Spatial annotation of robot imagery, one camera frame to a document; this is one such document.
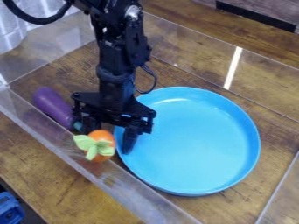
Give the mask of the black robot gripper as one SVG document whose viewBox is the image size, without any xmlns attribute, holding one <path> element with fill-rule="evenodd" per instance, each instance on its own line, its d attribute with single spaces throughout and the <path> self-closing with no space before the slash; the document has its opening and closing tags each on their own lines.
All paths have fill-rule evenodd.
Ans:
<svg viewBox="0 0 299 224">
<path fill-rule="evenodd" d="M 84 135 L 100 130 L 101 123 L 124 127 L 121 151 L 129 154 L 138 135 L 152 132 L 156 112 L 133 96 L 134 72 L 113 75 L 97 67 L 97 77 L 97 92 L 76 92 L 70 95 L 74 101 L 72 114 L 81 122 L 80 132 Z"/>
</svg>

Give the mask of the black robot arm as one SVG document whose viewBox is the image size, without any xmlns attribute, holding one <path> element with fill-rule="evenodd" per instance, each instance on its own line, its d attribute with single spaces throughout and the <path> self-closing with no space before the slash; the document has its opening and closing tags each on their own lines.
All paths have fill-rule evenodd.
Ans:
<svg viewBox="0 0 299 224">
<path fill-rule="evenodd" d="M 81 121 L 84 133 L 102 123 L 122 127 L 120 149 L 126 154 L 137 136 L 152 131 L 156 116 L 134 98 L 136 69 L 148 68 L 145 62 L 152 51 L 144 35 L 142 8 L 137 0 L 70 0 L 70 3 L 89 15 L 98 47 L 98 91 L 70 96 L 72 113 Z"/>
</svg>

